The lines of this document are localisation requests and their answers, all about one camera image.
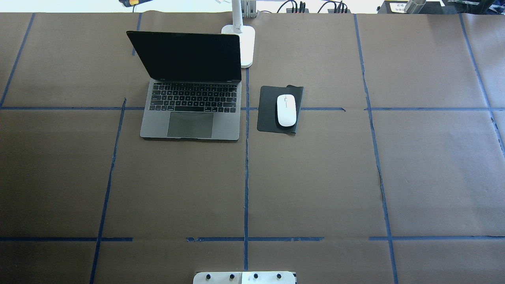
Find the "silver metal cylinder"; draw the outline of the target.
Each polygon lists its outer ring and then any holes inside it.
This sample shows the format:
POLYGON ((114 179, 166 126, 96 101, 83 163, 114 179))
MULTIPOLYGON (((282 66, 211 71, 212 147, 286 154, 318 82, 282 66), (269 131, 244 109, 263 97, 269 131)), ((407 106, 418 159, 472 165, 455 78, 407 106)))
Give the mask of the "silver metal cylinder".
POLYGON ((427 0, 408 0, 404 6, 406 14, 419 14, 427 0))

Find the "white desk lamp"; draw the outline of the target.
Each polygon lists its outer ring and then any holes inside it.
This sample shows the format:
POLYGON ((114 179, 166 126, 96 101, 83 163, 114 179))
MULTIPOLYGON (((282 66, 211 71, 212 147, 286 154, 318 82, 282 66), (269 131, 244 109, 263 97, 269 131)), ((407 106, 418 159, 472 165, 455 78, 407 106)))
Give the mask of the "white desk lamp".
POLYGON ((232 24, 222 27, 222 34, 236 34, 240 39, 241 68, 249 68, 254 59, 256 31, 252 26, 244 25, 240 0, 227 0, 232 3, 232 24))

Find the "white computer mouse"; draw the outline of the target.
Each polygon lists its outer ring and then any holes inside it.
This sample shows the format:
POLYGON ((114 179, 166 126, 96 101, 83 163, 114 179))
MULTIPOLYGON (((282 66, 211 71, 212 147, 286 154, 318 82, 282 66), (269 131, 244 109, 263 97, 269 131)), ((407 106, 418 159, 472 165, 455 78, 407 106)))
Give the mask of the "white computer mouse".
POLYGON ((292 94, 279 95, 276 99, 277 122, 282 127, 292 127, 297 121, 296 99, 292 94))

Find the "dark grey laptop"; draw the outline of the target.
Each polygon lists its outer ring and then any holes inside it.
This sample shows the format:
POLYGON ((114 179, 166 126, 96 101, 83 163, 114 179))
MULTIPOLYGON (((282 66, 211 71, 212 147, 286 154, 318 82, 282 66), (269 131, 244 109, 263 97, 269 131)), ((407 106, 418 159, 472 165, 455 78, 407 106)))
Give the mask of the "dark grey laptop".
POLYGON ((140 137, 238 140, 242 88, 238 35, 126 34, 150 76, 140 137))

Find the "dark grey mouse pad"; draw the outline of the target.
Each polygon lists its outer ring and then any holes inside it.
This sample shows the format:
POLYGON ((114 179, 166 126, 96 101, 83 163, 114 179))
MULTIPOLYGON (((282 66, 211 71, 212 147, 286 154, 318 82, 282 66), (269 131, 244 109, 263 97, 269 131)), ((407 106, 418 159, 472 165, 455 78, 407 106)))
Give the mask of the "dark grey mouse pad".
POLYGON ((303 94, 303 86, 288 85, 284 88, 276 86, 262 86, 260 88, 257 130, 271 133, 296 134, 303 94), (296 123, 292 127, 282 127, 277 122, 276 99, 279 95, 283 94, 292 94, 296 99, 296 123))

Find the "white pedestal column mount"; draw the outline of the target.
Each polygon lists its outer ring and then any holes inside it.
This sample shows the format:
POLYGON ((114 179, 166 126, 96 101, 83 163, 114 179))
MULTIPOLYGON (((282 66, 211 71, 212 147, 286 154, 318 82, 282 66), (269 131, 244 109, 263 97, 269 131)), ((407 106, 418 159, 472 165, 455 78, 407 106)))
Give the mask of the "white pedestal column mount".
POLYGON ((214 271, 200 272, 193 284, 296 284, 296 273, 291 271, 214 271))

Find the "aluminium frame post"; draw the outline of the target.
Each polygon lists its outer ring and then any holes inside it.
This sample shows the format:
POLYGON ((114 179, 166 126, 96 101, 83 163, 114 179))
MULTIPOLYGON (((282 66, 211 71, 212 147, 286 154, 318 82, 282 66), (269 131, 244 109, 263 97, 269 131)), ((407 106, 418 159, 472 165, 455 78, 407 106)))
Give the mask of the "aluminium frame post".
POLYGON ((241 0, 241 10, 243 18, 256 18, 258 11, 256 0, 241 0))

